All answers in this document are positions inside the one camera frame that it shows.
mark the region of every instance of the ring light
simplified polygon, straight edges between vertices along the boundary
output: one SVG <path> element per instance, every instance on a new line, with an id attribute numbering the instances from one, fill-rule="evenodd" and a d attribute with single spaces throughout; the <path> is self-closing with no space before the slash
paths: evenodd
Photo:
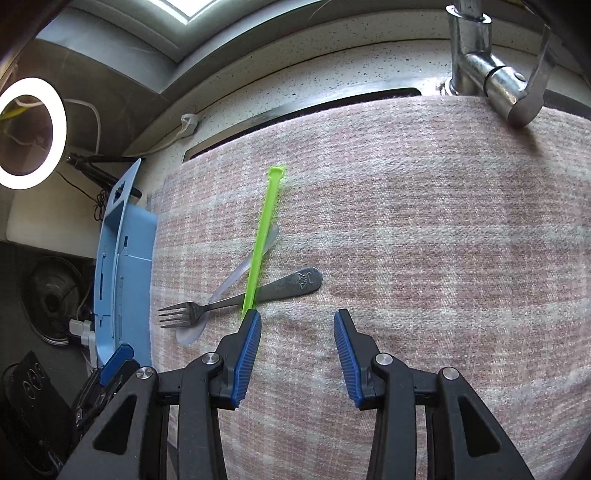
<path id="1" fill-rule="evenodd" d="M 30 189 L 45 180 L 57 166 L 66 146 L 66 111 L 56 90 L 45 80 L 38 78 L 19 80 L 0 95 L 0 112 L 21 95 L 33 96 L 45 105 L 51 118 L 53 139 L 45 161 L 35 171 L 19 176 L 12 175 L 0 167 L 0 184 L 14 190 Z"/>

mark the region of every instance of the blue gripper pad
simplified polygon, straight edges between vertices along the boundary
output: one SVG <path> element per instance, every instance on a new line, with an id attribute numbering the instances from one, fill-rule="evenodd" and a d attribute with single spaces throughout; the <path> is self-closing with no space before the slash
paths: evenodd
<path id="1" fill-rule="evenodd" d="M 244 400 L 244 397 L 246 397 L 246 389 L 248 388 L 248 382 L 251 380 L 252 367 L 255 364 L 260 341 L 261 315 L 256 312 L 246 334 L 244 344 L 242 345 L 242 351 L 236 363 L 236 368 L 234 369 L 234 389 L 230 400 L 236 408 L 238 408 L 241 400 Z"/>
<path id="2" fill-rule="evenodd" d="M 378 346 L 369 335 L 356 330 L 348 310 L 335 313 L 333 327 L 349 398 L 360 410 L 377 408 L 386 392 L 384 380 L 372 370 Z"/>
<path id="3" fill-rule="evenodd" d="M 261 341 L 261 323 L 261 315 L 248 310 L 238 331 L 220 340 L 216 353 L 223 358 L 223 370 L 209 383 L 209 394 L 216 408 L 234 410 L 246 397 Z"/>
<path id="4" fill-rule="evenodd" d="M 335 331 L 336 349 L 339 353 L 340 366 L 343 369 L 345 385 L 349 398 L 353 400 L 355 406 L 359 408 L 363 401 L 363 392 L 361 391 L 361 371 L 359 364 L 353 352 L 353 346 L 349 340 L 349 335 L 343 324 L 343 317 L 339 312 L 335 313 L 335 322 L 333 325 Z"/>

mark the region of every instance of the fork handle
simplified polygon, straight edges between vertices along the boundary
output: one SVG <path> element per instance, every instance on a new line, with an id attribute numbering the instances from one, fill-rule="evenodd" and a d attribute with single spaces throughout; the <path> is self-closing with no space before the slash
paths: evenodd
<path id="1" fill-rule="evenodd" d="M 278 280 L 260 286 L 256 290 L 255 302 L 289 299 L 308 295 L 318 290 L 322 286 L 322 273 L 317 268 L 302 268 Z M 228 299 L 216 301 L 209 305 L 204 305 L 205 311 L 229 307 L 232 305 L 241 305 L 244 302 L 244 295 L 236 295 Z"/>

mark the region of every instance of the metal fork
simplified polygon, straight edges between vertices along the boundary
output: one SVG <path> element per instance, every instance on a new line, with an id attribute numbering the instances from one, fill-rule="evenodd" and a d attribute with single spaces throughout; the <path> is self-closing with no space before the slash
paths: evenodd
<path id="1" fill-rule="evenodd" d="M 289 299 L 308 295 L 320 288 L 322 285 L 322 273 L 314 267 L 302 268 L 297 272 L 275 280 L 266 285 L 260 286 L 256 290 L 255 302 Z M 244 301 L 244 295 L 236 295 L 228 299 L 215 301 L 208 305 L 200 305 L 193 301 L 177 303 L 170 307 L 159 309 L 161 313 L 158 316 L 164 317 L 160 320 L 162 328 L 188 327 L 199 321 L 201 315 L 209 310 L 221 309 L 233 305 L 241 305 Z"/>

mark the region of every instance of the metal pivot screw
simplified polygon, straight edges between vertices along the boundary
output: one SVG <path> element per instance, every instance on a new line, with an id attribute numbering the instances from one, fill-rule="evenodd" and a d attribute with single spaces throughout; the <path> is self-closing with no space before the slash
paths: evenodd
<path id="1" fill-rule="evenodd" d="M 460 376 L 460 372 L 453 367 L 445 367 L 442 373 L 448 380 L 457 380 Z"/>
<path id="2" fill-rule="evenodd" d="M 209 352 L 203 355 L 201 360 L 206 365 L 214 365 L 219 362 L 220 356 L 216 352 Z"/>
<path id="3" fill-rule="evenodd" d="M 140 380 L 146 380 L 147 378 L 150 378 L 153 373 L 154 369 L 152 367 L 142 367 L 135 373 L 135 376 Z"/>
<path id="4" fill-rule="evenodd" d="M 392 358 L 392 355 L 388 355 L 387 353 L 378 353 L 375 356 L 375 361 L 380 365 L 389 365 L 394 359 Z"/>

